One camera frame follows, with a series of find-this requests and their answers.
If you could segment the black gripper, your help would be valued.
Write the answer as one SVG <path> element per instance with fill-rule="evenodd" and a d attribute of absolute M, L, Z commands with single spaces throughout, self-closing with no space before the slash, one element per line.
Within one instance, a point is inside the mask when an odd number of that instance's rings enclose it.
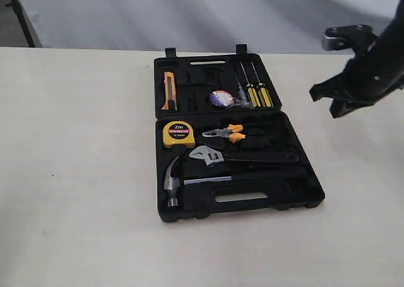
<path fill-rule="evenodd" d="M 333 99 L 332 118 L 337 119 L 360 108 L 368 107 L 362 101 L 377 100 L 395 89 L 403 88 L 403 16 L 397 15 L 375 40 L 372 47 L 347 72 L 347 91 L 358 100 L 345 100 L 344 74 L 315 84 L 309 90 L 314 102 Z"/>

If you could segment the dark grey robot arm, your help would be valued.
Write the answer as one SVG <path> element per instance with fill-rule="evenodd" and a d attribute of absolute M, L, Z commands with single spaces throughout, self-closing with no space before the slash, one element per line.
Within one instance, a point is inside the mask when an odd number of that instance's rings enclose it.
<path fill-rule="evenodd" d="M 309 90 L 314 102 L 332 99 L 332 118 L 373 106 L 392 92 L 402 90 L 403 0 L 399 0 L 392 20 L 379 35 L 364 24 L 331 27 L 324 31 L 322 47 L 327 51 L 354 52 L 342 72 Z"/>

